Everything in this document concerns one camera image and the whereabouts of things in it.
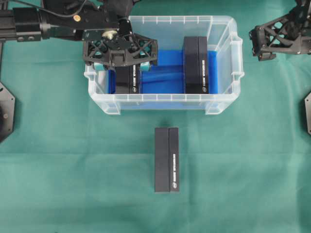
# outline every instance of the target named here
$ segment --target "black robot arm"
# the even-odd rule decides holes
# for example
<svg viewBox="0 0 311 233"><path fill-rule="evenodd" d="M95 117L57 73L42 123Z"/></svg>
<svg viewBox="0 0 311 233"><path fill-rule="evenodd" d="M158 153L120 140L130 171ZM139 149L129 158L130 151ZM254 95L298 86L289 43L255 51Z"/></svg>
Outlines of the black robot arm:
<svg viewBox="0 0 311 233"><path fill-rule="evenodd" d="M138 0L101 2L97 7L89 0L42 0L39 8L0 10L0 42L51 37L83 41L87 65L95 62L106 68L143 62L156 65L157 41L134 33L127 19Z"/></svg>
<svg viewBox="0 0 311 233"><path fill-rule="evenodd" d="M250 31L253 55L259 61L274 59L275 52L311 54L311 0L296 0L296 3L287 15Z"/></svg>

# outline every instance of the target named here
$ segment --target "clear plastic bin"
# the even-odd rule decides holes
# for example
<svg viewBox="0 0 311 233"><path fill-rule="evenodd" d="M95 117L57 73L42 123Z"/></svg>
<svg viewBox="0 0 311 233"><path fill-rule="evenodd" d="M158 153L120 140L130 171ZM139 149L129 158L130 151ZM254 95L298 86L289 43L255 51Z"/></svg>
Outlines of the clear plastic bin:
<svg viewBox="0 0 311 233"><path fill-rule="evenodd" d="M236 21L228 16L130 16L135 33L157 39L160 50L182 50L185 36L207 36L208 50L217 51L218 93L194 94L107 94L108 72L86 66L88 92L107 114L121 110L174 109L204 110L206 115L220 114L241 92L244 76L242 39Z"/></svg>

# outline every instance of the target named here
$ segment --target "black rectangular block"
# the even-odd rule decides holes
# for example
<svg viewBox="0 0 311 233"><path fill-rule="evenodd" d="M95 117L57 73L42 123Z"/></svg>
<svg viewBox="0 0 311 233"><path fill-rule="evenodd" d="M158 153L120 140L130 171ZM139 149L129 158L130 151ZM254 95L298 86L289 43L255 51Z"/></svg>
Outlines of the black rectangular block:
<svg viewBox="0 0 311 233"><path fill-rule="evenodd" d="M178 128L169 129L170 191L179 191L179 143Z"/></svg>
<svg viewBox="0 0 311 233"><path fill-rule="evenodd" d="M198 37L184 38L184 74L186 94L198 94L199 90L199 59Z"/></svg>
<svg viewBox="0 0 311 233"><path fill-rule="evenodd" d="M155 129L155 191L170 191L169 129Z"/></svg>
<svg viewBox="0 0 311 233"><path fill-rule="evenodd" d="M199 74L202 94L208 94L208 58L207 58L207 37L198 37L199 49Z"/></svg>
<svg viewBox="0 0 311 233"><path fill-rule="evenodd" d="M155 129L155 191L179 191L178 128Z"/></svg>
<svg viewBox="0 0 311 233"><path fill-rule="evenodd" d="M130 66L130 94L140 94L140 65Z"/></svg>
<svg viewBox="0 0 311 233"><path fill-rule="evenodd" d="M129 94L130 67L116 67L116 92L115 94Z"/></svg>

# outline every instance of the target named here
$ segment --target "screw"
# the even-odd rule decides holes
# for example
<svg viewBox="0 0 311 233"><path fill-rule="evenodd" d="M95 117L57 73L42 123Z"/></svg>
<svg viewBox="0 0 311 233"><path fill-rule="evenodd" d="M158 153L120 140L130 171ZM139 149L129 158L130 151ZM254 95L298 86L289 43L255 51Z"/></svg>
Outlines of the screw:
<svg viewBox="0 0 311 233"><path fill-rule="evenodd" d="M76 21L76 22L80 22L81 21L81 17L79 15L75 15L73 17L73 20Z"/></svg>

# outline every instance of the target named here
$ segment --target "green cloth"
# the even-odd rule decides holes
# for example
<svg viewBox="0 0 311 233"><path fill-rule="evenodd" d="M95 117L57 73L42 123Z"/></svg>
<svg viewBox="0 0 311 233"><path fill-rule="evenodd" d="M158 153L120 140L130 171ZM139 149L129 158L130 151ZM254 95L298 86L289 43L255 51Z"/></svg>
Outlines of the green cloth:
<svg viewBox="0 0 311 233"><path fill-rule="evenodd" d="M39 0L30 1L39 4ZM0 145L3 233L309 233L311 57L259 63L248 32L294 0L144 0L133 15L229 15L243 41L240 97L204 111L123 111L90 99L82 44L5 44L16 96ZM154 129L179 127L180 192L154 193Z"/></svg>

